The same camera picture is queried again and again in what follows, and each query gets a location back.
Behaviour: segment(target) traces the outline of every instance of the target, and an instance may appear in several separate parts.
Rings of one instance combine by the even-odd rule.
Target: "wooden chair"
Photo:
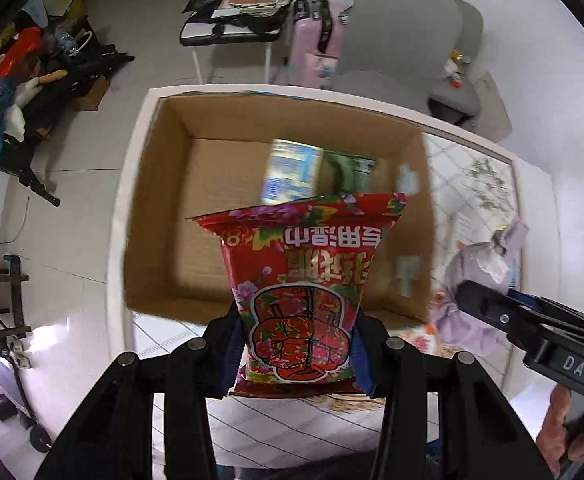
[[[27,274],[21,273],[21,259],[18,256],[7,254],[3,259],[10,263],[10,267],[0,269],[0,283],[10,284],[11,306],[9,308],[0,308],[0,314],[11,313],[12,319],[14,320],[14,327],[8,328],[0,321],[3,325],[3,328],[0,328],[0,340],[5,340],[11,335],[23,338],[26,332],[31,332],[32,329],[25,324],[23,317],[21,282],[27,282],[30,277]]]

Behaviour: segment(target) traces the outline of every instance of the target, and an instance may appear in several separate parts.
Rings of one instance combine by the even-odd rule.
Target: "black metal bracket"
[[[397,337],[388,338],[383,350],[388,395],[371,480],[423,478],[427,392],[438,392],[442,479],[552,478],[530,434],[472,354],[424,355]]]
[[[165,392],[170,480],[216,479],[205,398],[227,394],[242,337],[233,303],[203,337],[169,355],[144,360],[133,352],[119,355],[63,428],[35,478],[151,480],[152,404],[155,393]]]
[[[475,282],[463,282],[455,299],[462,311],[505,332],[526,352],[526,366],[584,395],[584,314],[546,298],[504,296]]]

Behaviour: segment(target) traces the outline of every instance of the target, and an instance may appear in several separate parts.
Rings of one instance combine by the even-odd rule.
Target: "tiled floor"
[[[44,457],[30,445],[16,417],[0,421],[0,459],[16,480],[33,478]]]
[[[104,282],[115,191],[147,89],[197,82],[192,56],[178,41],[185,3],[88,0],[100,39],[136,59],[113,78],[97,112],[66,112],[38,150],[33,169],[61,199],[59,208],[14,178],[8,185],[1,239],[14,238],[27,208],[18,239],[1,248],[21,256],[30,275],[22,290],[26,320],[34,329],[28,338],[34,367],[22,376],[52,434],[111,361]],[[215,82],[261,82],[263,46],[233,47],[200,49],[204,74],[214,74]]]

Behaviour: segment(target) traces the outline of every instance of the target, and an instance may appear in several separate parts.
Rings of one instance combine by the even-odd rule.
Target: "red plastic package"
[[[374,251],[405,202],[402,193],[346,195],[193,219],[220,237],[245,330],[234,393],[358,391],[350,337]]]

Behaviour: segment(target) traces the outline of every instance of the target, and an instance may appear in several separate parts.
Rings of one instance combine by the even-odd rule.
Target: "gray chair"
[[[454,0],[354,0],[332,89],[429,115],[462,23]]]
[[[461,36],[454,49],[470,60],[476,59],[483,35],[483,16],[481,13],[463,0],[455,0],[463,17],[463,27]],[[481,111],[479,97],[465,75],[461,76],[460,88],[453,87],[447,79],[438,81],[433,89],[430,98],[437,103],[453,108],[463,114],[457,121],[461,123],[468,117],[475,117]]]

